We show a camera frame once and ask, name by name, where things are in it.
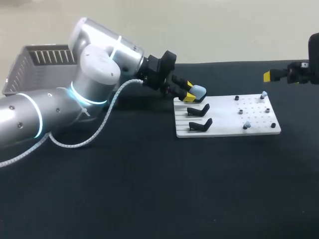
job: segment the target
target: white plate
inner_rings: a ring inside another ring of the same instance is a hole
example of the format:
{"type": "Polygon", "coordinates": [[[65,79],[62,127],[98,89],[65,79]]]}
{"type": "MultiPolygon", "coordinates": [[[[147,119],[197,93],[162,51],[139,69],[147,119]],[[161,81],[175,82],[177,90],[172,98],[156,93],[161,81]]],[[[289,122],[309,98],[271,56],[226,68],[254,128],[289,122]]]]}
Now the white plate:
{"type": "Polygon", "coordinates": [[[262,100],[260,94],[241,95],[238,101],[235,96],[210,96],[199,104],[185,103],[175,98],[174,111],[176,135],[179,138],[267,135],[281,132],[268,96],[262,100]],[[204,117],[187,115],[187,107],[202,110],[206,104],[209,104],[210,109],[204,117]],[[207,132],[189,130],[189,122],[205,124],[209,118],[212,118],[213,124],[207,132]],[[251,123],[251,128],[243,129],[246,121],[251,123]],[[272,123],[276,123],[275,128],[271,128],[272,123]]]}

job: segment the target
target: yellow object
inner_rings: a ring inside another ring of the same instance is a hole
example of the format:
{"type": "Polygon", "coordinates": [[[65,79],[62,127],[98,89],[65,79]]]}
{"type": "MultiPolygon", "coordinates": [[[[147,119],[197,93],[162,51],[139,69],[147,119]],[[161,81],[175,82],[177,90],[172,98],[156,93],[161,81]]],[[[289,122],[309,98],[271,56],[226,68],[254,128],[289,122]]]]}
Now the yellow object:
{"type": "Polygon", "coordinates": [[[264,82],[270,82],[270,71],[264,74],[264,82]]]}
{"type": "Polygon", "coordinates": [[[194,100],[196,100],[196,96],[192,95],[191,93],[187,92],[186,97],[184,98],[184,102],[193,102],[194,100]]]}
{"type": "Polygon", "coordinates": [[[191,82],[187,81],[187,84],[188,84],[190,87],[193,87],[193,85],[191,84],[191,82]]]}

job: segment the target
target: black tablecloth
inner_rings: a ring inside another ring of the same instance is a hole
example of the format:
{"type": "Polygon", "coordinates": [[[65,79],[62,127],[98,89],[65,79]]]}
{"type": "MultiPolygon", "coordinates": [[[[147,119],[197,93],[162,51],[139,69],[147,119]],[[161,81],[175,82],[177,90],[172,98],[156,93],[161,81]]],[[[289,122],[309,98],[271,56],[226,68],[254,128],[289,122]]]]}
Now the black tablecloth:
{"type": "MultiPolygon", "coordinates": [[[[210,96],[267,91],[279,135],[178,139],[172,100],[127,87],[90,146],[48,140],[0,170],[0,238],[318,238],[319,87],[263,83],[264,72],[287,63],[176,69],[210,96]]],[[[58,139],[79,142],[97,124],[58,139]]]]}

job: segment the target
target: background wall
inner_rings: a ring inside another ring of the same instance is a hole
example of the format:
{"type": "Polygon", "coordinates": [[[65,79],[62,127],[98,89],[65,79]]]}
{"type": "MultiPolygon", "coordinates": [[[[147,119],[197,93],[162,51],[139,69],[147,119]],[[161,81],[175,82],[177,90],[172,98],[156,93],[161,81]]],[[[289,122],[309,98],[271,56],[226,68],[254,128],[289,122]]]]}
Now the background wall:
{"type": "Polygon", "coordinates": [[[317,0],[0,0],[0,88],[23,45],[67,43],[87,16],[178,63],[304,59],[317,0]]]}

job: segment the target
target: robotic arm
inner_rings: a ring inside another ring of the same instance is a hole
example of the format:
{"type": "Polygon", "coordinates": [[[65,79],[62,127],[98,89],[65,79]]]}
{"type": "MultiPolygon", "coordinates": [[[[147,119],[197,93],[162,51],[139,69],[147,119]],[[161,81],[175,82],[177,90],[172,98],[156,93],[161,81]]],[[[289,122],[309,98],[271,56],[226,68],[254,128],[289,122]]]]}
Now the robotic arm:
{"type": "Polygon", "coordinates": [[[36,90],[0,99],[0,146],[37,138],[57,127],[94,119],[113,90],[132,78],[185,102],[201,102],[205,88],[171,75],[176,55],[144,51],[88,18],[77,23],[69,48],[78,59],[69,88],[36,90]]]}

